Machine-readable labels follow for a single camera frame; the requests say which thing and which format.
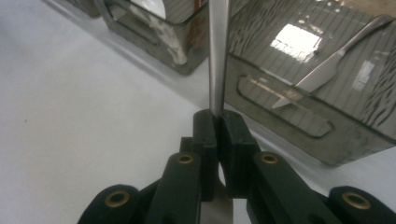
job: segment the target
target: translucent storage bin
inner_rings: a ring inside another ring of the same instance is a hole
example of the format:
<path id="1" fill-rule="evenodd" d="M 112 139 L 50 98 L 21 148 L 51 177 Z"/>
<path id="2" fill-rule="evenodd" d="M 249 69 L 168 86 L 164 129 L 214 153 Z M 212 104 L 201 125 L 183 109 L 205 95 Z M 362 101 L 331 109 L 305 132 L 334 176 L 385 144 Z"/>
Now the translucent storage bin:
<path id="1" fill-rule="evenodd" d="M 100 16 L 99 10 L 94 3 L 94 0 L 67 0 L 75 7 L 78 7 L 83 12 L 87 13 L 90 17 Z"/>
<path id="2" fill-rule="evenodd" d="M 232 14 L 248 2 L 232 0 Z M 163 0 L 162 3 L 163 6 L 154 7 L 160 10 L 158 13 L 131 1 L 96 0 L 110 30 L 180 74 L 190 74 L 208 55 L 207 2 Z"/>
<path id="3" fill-rule="evenodd" d="M 394 23 L 364 37 L 315 91 L 295 87 L 373 17 L 331 0 L 254 0 L 231 23 L 226 102 L 330 165 L 394 147 Z M 280 98 L 291 104 L 273 108 Z"/>

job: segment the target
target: knife handle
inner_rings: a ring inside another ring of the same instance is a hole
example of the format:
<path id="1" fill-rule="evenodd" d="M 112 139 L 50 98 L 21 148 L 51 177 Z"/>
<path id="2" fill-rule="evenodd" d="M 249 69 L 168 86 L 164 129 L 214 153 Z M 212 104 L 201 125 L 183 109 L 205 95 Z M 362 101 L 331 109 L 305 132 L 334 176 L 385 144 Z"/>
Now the knife handle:
<path id="1" fill-rule="evenodd" d="M 387 14 L 375 17 L 367 25 L 361 28 L 361 30 L 359 30 L 358 33 L 355 34 L 348 42 L 346 42 L 346 44 L 341 47 L 337 52 L 341 55 L 346 54 L 348 50 L 354 47 L 364 37 L 383 26 L 389 25 L 391 22 L 393 22 L 393 20 L 394 18 Z"/>

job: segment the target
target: metal knife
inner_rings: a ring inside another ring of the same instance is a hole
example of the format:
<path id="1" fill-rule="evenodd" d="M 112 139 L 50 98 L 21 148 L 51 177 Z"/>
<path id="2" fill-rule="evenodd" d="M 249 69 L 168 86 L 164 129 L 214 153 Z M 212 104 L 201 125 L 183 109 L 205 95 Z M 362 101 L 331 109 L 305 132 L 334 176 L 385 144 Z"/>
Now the metal knife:
<path id="1" fill-rule="evenodd" d="M 332 56 L 326 59 L 318 67 L 316 67 L 312 72 L 310 72 L 306 77 L 304 77 L 296 87 L 305 90 L 307 92 L 312 92 L 328 82 L 337 73 L 337 65 L 344 58 L 347 51 L 352 49 L 357 43 L 359 43 L 364 37 L 376 31 L 379 28 L 387 26 L 393 22 L 393 17 L 390 15 L 379 15 L 365 25 L 357 34 L 355 34 L 346 44 L 337 50 Z M 276 103 L 273 104 L 272 108 L 277 108 L 283 105 L 288 105 L 290 100 L 287 98 L 280 98 Z"/>

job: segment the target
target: white floor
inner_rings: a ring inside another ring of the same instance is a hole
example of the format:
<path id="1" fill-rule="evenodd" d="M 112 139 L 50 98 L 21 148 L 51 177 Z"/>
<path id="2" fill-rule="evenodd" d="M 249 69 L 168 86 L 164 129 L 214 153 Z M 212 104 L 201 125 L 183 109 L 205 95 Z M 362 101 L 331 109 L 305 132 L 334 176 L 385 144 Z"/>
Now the white floor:
<path id="1" fill-rule="evenodd" d="M 77 223 L 102 189 L 161 177 L 208 108 L 207 60 L 183 77 L 63 0 L 0 6 L 0 223 Z M 396 210 L 395 148 L 329 168 L 255 136 L 311 188 L 357 187 Z M 243 201 L 234 223 L 248 223 Z"/>

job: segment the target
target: metal rod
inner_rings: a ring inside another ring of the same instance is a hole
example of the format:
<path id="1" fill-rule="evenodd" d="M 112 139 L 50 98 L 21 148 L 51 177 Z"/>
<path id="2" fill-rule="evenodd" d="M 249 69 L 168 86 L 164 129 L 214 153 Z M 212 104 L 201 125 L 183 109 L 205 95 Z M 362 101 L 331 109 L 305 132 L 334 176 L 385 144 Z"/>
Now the metal rod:
<path id="1" fill-rule="evenodd" d="M 230 0 L 209 0 L 209 94 L 216 119 L 224 107 L 230 11 Z"/>

